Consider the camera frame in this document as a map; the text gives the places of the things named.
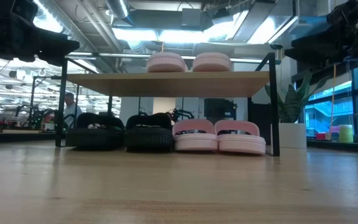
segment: plant leaf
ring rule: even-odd
[[[309,99],[309,98],[315,93],[316,90],[318,90],[318,89],[320,89],[321,87],[323,87],[323,86],[326,84],[327,80],[329,80],[329,78],[331,78],[331,77],[330,77],[330,76],[327,76],[327,77],[322,78],[322,79],[317,83],[316,88],[315,88],[309,95],[307,95],[306,98]]]
[[[266,90],[266,93],[268,94],[268,97],[270,97],[270,99],[272,99],[272,96],[270,94],[270,86],[265,85],[265,90]],[[280,97],[280,95],[278,93],[277,93],[277,104],[278,104],[279,108],[281,108],[281,109],[285,108],[284,103],[281,100],[281,97]]]
[[[305,95],[309,94],[310,90],[310,80],[311,80],[311,72],[309,70],[306,70],[302,73],[305,73],[303,76],[303,81],[301,86],[297,89],[297,94],[300,96],[300,98],[305,97]]]
[[[285,112],[287,113],[286,118],[282,118],[285,123],[294,123],[300,115],[300,101],[294,87],[289,84],[288,92],[285,96]]]

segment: white pot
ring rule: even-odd
[[[305,124],[280,123],[278,124],[278,131],[280,133],[280,148],[290,148],[290,149],[307,148]]]

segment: person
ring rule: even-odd
[[[72,93],[66,93],[65,95],[65,103],[66,103],[66,109],[64,113],[64,117],[66,117],[69,114],[75,114],[75,101],[74,101],[74,94]],[[77,118],[78,116],[82,114],[81,108],[77,106]],[[74,117],[69,116],[65,119],[65,122],[69,128],[74,128],[73,124]]]

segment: potted plant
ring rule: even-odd
[[[284,102],[277,93],[278,115],[280,117],[280,123],[278,124],[280,147],[306,148],[306,126],[295,122],[298,121],[302,109],[306,106],[310,96],[321,88],[327,79],[329,77],[320,80],[316,88],[310,92],[311,73],[308,72],[302,81],[301,87],[297,90],[294,89],[293,85],[288,85]],[[271,97],[270,87],[266,85],[265,89],[268,96]]]

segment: yellow container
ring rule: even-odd
[[[339,125],[339,142],[353,143],[353,126],[350,124]]]

